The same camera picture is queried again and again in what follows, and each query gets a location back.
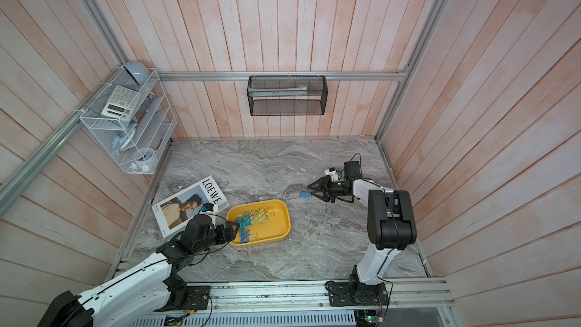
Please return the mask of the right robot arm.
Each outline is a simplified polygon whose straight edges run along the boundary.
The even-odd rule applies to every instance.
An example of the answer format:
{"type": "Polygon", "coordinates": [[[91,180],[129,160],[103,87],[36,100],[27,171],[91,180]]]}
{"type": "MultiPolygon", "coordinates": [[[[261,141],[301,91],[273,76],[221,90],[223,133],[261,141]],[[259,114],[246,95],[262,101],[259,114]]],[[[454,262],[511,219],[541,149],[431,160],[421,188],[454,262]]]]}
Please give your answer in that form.
{"type": "Polygon", "coordinates": [[[389,189],[372,180],[333,181],[324,176],[307,186],[311,195],[335,202],[350,196],[367,205],[367,233],[370,245],[350,277],[351,289],[360,291],[379,286],[391,261],[416,242],[418,233],[411,196],[407,191],[389,189]]]}

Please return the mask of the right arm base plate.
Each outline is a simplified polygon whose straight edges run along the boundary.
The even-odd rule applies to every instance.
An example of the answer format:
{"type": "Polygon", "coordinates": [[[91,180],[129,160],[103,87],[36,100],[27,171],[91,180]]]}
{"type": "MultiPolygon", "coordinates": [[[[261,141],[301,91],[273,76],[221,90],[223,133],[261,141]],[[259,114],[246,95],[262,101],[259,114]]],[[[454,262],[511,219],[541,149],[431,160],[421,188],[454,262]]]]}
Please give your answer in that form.
{"type": "Polygon", "coordinates": [[[387,307],[390,303],[389,291],[382,283],[370,286],[360,282],[327,281],[325,289],[332,307],[387,307]]]}

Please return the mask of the yellow plastic storage box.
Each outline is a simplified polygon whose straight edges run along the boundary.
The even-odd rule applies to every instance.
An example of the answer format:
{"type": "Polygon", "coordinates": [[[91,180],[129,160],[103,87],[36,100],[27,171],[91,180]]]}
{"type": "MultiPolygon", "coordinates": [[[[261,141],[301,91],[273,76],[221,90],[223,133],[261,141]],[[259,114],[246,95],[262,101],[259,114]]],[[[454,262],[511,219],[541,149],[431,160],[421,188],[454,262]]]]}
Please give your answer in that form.
{"type": "Polygon", "coordinates": [[[245,213],[250,213],[252,210],[261,207],[268,207],[270,210],[275,212],[275,216],[270,218],[267,222],[254,224],[245,228],[251,233],[258,234],[258,239],[254,242],[241,244],[239,234],[241,231],[240,228],[235,237],[235,240],[232,242],[235,247],[243,248],[248,246],[263,245],[271,242],[278,242],[285,239],[291,231],[291,219],[287,204],[285,204],[284,201],[277,199],[235,206],[228,212],[227,220],[235,222],[239,216],[242,216],[245,213]]]}

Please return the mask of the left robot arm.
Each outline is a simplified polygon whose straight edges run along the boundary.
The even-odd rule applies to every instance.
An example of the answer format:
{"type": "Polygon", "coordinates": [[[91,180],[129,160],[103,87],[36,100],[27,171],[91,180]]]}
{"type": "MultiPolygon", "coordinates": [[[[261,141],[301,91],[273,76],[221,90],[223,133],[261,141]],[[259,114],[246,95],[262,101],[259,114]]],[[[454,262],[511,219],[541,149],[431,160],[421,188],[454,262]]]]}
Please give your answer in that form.
{"type": "Polygon", "coordinates": [[[198,214],[186,228],[137,266],[99,286],[74,295],[64,292],[45,311],[40,326],[126,326],[154,311],[200,309],[207,306],[208,288],[187,286],[179,271],[192,266],[198,254],[234,241],[240,225],[198,214]]]}

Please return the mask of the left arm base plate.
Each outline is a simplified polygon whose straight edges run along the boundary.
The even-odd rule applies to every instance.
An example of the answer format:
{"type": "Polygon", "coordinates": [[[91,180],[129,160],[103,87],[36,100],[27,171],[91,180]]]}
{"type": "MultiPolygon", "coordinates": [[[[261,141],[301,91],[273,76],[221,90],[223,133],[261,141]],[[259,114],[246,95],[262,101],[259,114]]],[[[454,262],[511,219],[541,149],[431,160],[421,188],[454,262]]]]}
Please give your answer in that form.
{"type": "Polygon", "coordinates": [[[168,302],[157,312],[207,310],[210,286],[180,286],[169,295],[168,302]]]}

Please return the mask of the yellow binder clip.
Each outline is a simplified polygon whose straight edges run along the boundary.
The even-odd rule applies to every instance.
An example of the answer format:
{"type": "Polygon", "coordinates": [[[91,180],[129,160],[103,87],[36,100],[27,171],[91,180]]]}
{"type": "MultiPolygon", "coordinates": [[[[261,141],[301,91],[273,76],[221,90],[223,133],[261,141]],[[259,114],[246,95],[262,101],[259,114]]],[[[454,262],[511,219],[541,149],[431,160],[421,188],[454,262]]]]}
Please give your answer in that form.
{"type": "Polygon", "coordinates": [[[270,218],[275,216],[275,212],[270,210],[268,207],[261,207],[256,210],[254,214],[255,223],[264,223],[269,221],[270,218]]]}
{"type": "Polygon", "coordinates": [[[269,220],[272,212],[267,207],[257,208],[249,213],[249,220],[251,225],[264,223],[269,220]]]}

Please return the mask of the teal binder clip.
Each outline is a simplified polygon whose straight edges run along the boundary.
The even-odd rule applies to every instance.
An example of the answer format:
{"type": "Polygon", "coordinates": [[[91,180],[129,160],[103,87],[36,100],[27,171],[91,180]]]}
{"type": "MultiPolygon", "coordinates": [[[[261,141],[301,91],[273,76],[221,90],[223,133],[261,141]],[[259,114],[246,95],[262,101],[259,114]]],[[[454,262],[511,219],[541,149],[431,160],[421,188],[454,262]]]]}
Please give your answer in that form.
{"type": "Polygon", "coordinates": [[[253,222],[254,222],[254,212],[245,213],[242,216],[240,216],[241,228],[249,227],[253,224],[253,222]]]}
{"type": "Polygon", "coordinates": [[[236,220],[236,223],[240,225],[240,228],[243,230],[248,225],[248,218],[246,216],[239,216],[236,220]]]}

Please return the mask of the blue binder clip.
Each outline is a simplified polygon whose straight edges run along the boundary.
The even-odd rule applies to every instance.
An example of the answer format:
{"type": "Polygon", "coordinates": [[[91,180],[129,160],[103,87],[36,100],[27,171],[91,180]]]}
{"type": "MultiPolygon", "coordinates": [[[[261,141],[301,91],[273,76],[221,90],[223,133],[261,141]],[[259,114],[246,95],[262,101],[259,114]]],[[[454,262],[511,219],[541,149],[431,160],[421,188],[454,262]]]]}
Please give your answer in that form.
{"type": "Polygon", "coordinates": [[[312,197],[311,191],[310,190],[300,191],[300,197],[308,200],[309,198],[312,197]]]}
{"type": "Polygon", "coordinates": [[[254,242],[258,239],[257,233],[251,233],[247,229],[241,230],[239,234],[240,234],[240,243],[241,244],[247,244],[250,242],[254,242]]]}

